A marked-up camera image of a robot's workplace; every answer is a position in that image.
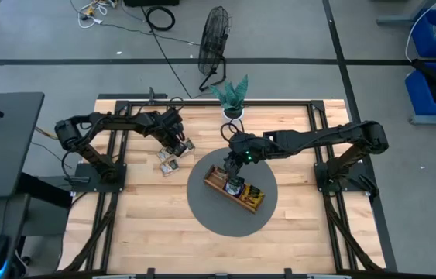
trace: concrete floor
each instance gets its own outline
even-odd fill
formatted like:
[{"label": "concrete floor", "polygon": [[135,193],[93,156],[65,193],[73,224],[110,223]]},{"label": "concrete floor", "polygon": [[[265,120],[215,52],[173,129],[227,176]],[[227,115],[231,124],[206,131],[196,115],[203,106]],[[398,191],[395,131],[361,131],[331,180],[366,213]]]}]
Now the concrete floor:
[{"label": "concrete floor", "polygon": [[[88,1],[74,3],[79,8]],[[331,0],[345,59],[404,59],[408,27],[377,26],[375,18],[385,13],[409,12],[417,3]],[[177,24],[162,35],[200,41],[208,11],[217,5],[223,5],[233,17],[226,57],[336,58],[319,0],[181,0],[179,6],[170,8]],[[141,15],[139,9],[128,10]],[[154,16],[155,21],[164,21],[162,16]],[[148,30],[121,9],[109,10],[106,17],[100,18],[106,23]],[[198,56],[197,46],[160,42],[169,58]],[[412,44],[410,55],[415,56]],[[0,59],[136,58],[163,57],[151,36],[107,26],[80,29],[68,0],[0,3]],[[197,65],[175,64],[174,68],[191,95],[198,95],[197,87],[203,77]],[[436,274],[436,127],[416,127],[407,122],[413,110],[403,80],[411,71],[408,66],[348,66],[361,118],[381,122],[390,141],[390,149],[372,160],[398,270]],[[249,98],[345,98],[336,65],[229,64],[230,81],[237,82],[245,74],[249,75]],[[163,63],[0,66],[0,92],[46,94],[38,125],[49,131],[58,120],[91,112],[98,94],[147,93],[149,86],[170,97],[186,97]],[[63,153],[56,142],[41,135],[35,135],[33,140]],[[77,160],[71,156],[68,163]],[[25,171],[40,176],[62,173],[59,162],[37,146],[30,147]],[[53,268],[57,254],[43,254],[35,254],[48,259],[39,265],[43,270]]]}]

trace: wooden table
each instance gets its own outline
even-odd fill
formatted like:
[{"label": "wooden table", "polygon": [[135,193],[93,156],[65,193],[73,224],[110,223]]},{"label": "wooden table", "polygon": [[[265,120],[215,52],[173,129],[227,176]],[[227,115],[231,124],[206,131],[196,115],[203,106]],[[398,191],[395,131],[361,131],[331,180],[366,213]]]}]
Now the wooden table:
[{"label": "wooden table", "polygon": [[[115,102],[98,100],[95,111],[113,111]],[[329,126],[348,122],[343,100],[324,100],[324,105]],[[193,216],[186,190],[194,164],[212,150],[227,146],[219,132],[221,109],[187,106],[180,114],[185,135],[197,148],[193,155],[179,160],[181,169],[169,177],[163,177],[158,168],[156,152],[161,145],[152,137],[129,133],[127,185],[118,200],[108,272],[144,274],[148,267],[155,267],[158,274],[282,274],[285,267],[299,274],[335,272],[324,204],[314,177],[314,150],[268,160],[279,191],[273,217],[250,236],[220,236],[206,230]],[[246,108],[243,122],[246,132],[256,135],[278,129],[311,130],[307,108],[299,106],[251,106]],[[105,153],[108,138],[109,132],[100,133],[92,145]],[[334,148],[338,156],[348,144]],[[71,210],[60,268],[73,260],[90,236],[97,196],[86,195]],[[344,197],[353,236],[372,260],[384,267],[369,199],[362,192],[346,192]],[[344,267],[348,268],[345,242],[339,234],[338,238]],[[100,250],[96,263],[100,262]]]}]

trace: black fan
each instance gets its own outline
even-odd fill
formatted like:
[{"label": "black fan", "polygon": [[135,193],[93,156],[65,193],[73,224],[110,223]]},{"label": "black fan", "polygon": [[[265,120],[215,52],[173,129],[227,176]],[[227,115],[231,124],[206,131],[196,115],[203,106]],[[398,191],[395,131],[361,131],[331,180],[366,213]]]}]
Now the black fan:
[{"label": "black fan", "polygon": [[223,61],[223,78],[212,85],[220,84],[226,79],[226,59],[223,57],[223,52],[225,51],[228,32],[228,12],[221,6],[213,8],[209,12],[208,20],[205,23],[201,50],[199,51],[199,71],[207,75],[201,86],[199,86],[201,91],[209,88],[209,86],[203,86],[213,74],[217,74],[216,69],[218,69],[220,61]]}]

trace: gray circular mat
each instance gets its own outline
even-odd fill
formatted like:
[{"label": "gray circular mat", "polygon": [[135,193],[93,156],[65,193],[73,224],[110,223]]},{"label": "gray circular mat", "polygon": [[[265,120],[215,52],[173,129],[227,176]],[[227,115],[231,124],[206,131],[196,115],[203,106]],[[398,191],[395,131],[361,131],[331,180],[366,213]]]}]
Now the gray circular mat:
[{"label": "gray circular mat", "polygon": [[204,183],[211,165],[223,166],[229,148],[210,152],[195,164],[187,182],[188,204],[195,218],[207,229],[223,236],[247,236],[260,230],[273,215],[278,201],[278,187],[273,172],[261,161],[244,165],[239,176],[264,192],[256,214],[225,197]]}]

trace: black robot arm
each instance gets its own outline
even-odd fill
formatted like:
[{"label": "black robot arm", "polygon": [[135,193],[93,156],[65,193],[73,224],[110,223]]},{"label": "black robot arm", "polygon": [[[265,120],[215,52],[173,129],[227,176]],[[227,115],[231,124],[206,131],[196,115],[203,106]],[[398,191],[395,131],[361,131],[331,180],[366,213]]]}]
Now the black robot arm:
[{"label": "black robot arm", "polygon": [[[184,127],[179,112],[169,107],[163,114],[159,112],[139,112],[136,115],[113,115],[110,112],[101,114],[93,112],[90,115],[74,116],[59,121],[54,130],[63,149],[80,154],[101,176],[103,181],[113,181],[118,172],[112,158],[100,154],[90,142],[104,130],[129,130],[143,136],[151,135],[164,147],[170,147],[176,156],[186,149],[182,143],[185,140]],[[78,125],[91,124],[91,128],[82,136]]]},{"label": "black robot arm", "polygon": [[327,162],[330,177],[335,177],[340,171],[348,171],[366,155],[380,154],[388,149],[383,127],[374,121],[348,123],[304,133],[293,130],[271,131],[264,132],[262,137],[237,131],[227,139],[232,151],[225,158],[225,169],[230,177],[236,176],[243,164],[288,158],[312,147],[351,143],[352,146],[343,155]]}]

